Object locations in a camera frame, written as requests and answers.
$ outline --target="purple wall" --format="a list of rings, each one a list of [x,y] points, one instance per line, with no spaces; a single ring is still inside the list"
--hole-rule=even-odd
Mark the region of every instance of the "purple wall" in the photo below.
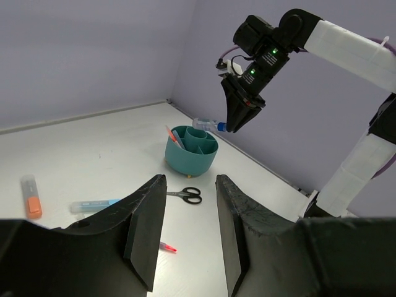
[[[306,9],[362,36],[389,35],[390,43],[396,45],[394,0],[378,4],[370,0],[200,0],[173,101],[192,116],[225,120],[225,97],[215,68],[219,55],[232,47],[235,30],[249,14],[276,26],[292,8]],[[324,60],[300,53],[291,55],[261,95],[267,107],[227,138],[293,184],[311,191],[330,179],[389,94]],[[358,215],[396,215],[395,179],[396,166],[367,186],[350,210]]]
[[[195,0],[0,4],[0,130],[170,97]]]

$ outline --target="teal container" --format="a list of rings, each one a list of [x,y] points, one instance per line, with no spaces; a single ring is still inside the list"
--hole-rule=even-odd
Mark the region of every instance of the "teal container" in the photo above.
[[[186,149],[178,147],[170,137],[165,149],[165,160],[177,172],[187,176],[199,176],[209,170],[215,159],[218,143],[203,130],[191,126],[179,126],[177,131]]]

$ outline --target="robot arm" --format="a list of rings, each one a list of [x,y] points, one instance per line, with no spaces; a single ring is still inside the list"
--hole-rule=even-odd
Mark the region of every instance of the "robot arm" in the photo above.
[[[396,93],[396,57],[390,50],[301,9],[288,11],[277,28],[250,15],[233,41],[252,63],[241,76],[223,76],[228,132],[238,131],[258,115],[265,106],[260,92],[293,51],[306,50]]]
[[[265,101],[259,93],[293,51],[308,51],[392,93],[369,123],[368,133],[305,210],[309,216],[316,216],[315,207],[321,215],[344,214],[359,191],[396,154],[396,52],[386,48],[385,41],[380,45],[301,9],[288,11],[277,28],[250,15],[233,41],[252,63],[242,74],[228,71],[222,75],[228,132],[238,131],[262,110]],[[217,68],[224,66],[218,63]]]

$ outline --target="white table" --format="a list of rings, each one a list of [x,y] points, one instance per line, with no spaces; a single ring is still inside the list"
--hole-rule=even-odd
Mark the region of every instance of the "white table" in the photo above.
[[[149,296],[227,296],[215,180],[227,174],[247,195],[295,221],[307,198],[222,140],[211,169],[187,179],[163,160],[170,128],[191,120],[164,103],[0,136],[0,218],[25,218],[20,178],[34,174],[48,228],[76,221],[77,200],[123,198],[158,173],[168,189],[202,191],[200,205],[168,196],[161,240],[177,254],[160,251]]]

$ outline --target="orange highlighter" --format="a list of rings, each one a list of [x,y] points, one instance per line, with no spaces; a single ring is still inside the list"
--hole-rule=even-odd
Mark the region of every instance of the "orange highlighter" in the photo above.
[[[20,179],[22,185],[22,193],[26,207],[28,218],[41,218],[43,211],[41,210],[40,199],[38,198],[37,185],[34,175],[25,175]]]

